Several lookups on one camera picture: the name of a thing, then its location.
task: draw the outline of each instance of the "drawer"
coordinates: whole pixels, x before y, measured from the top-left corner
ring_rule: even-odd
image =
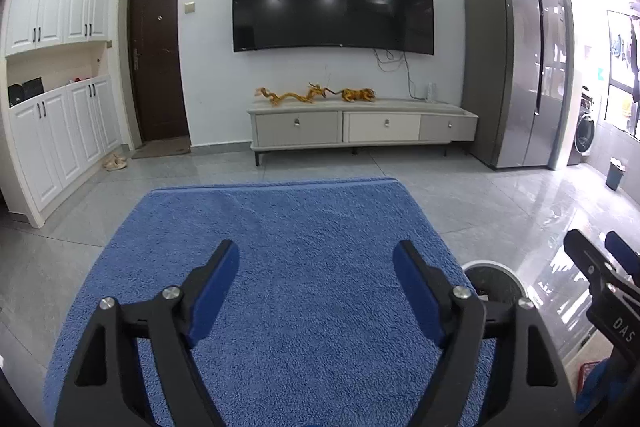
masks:
[[[473,141],[477,118],[424,114],[420,120],[420,141]]]
[[[417,141],[420,134],[419,114],[348,112],[345,113],[345,117],[345,141],[347,142]]]
[[[339,115],[337,111],[258,114],[255,117],[258,147],[338,143]]]

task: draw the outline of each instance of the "washing machine door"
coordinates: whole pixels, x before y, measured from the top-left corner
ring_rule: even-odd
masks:
[[[585,113],[578,120],[578,127],[575,130],[575,150],[580,154],[587,154],[593,143],[596,133],[596,124],[591,115]]]

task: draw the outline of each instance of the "pair of shoes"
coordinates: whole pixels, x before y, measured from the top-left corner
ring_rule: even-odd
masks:
[[[112,154],[102,164],[107,172],[119,171],[127,166],[127,161],[122,156]]]

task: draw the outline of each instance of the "washing machine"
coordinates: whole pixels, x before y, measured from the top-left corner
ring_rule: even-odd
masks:
[[[580,100],[580,115],[578,116],[578,125],[575,127],[574,146],[569,155],[569,163],[567,165],[578,165],[586,161],[586,156],[591,152],[593,138],[596,133],[596,123],[591,114],[593,108],[593,98],[582,92]]]

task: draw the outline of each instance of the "small trash can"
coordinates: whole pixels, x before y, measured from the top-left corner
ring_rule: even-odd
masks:
[[[625,166],[620,163],[620,160],[615,158],[611,159],[611,165],[609,165],[609,174],[607,175],[607,187],[611,190],[618,190],[620,180],[622,180],[622,174],[625,173]]]

